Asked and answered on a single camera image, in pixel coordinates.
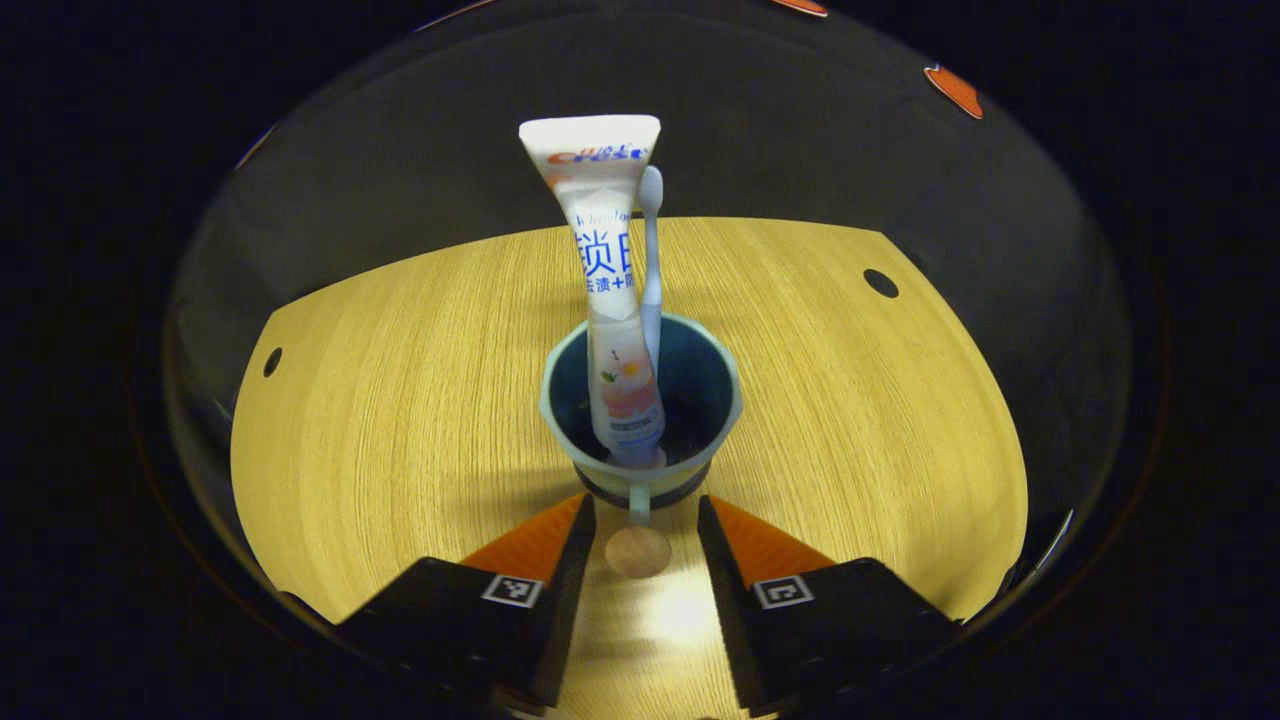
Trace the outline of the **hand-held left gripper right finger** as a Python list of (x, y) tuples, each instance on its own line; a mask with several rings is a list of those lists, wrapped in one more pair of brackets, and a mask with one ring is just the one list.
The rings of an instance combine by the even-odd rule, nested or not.
[(835, 561), (724, 498), (699, 500), (698, 536), (735, 694), (751, 714), (861, 700), (960, 634), (878, 559)]

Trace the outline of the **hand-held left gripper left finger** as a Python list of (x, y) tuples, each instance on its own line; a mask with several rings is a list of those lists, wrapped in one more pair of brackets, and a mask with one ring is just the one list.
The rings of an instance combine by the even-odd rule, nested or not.
[(417, 560), (335, 633), (447, 708), (554, 707), (595, 529), (575, 495), (458, 562)]

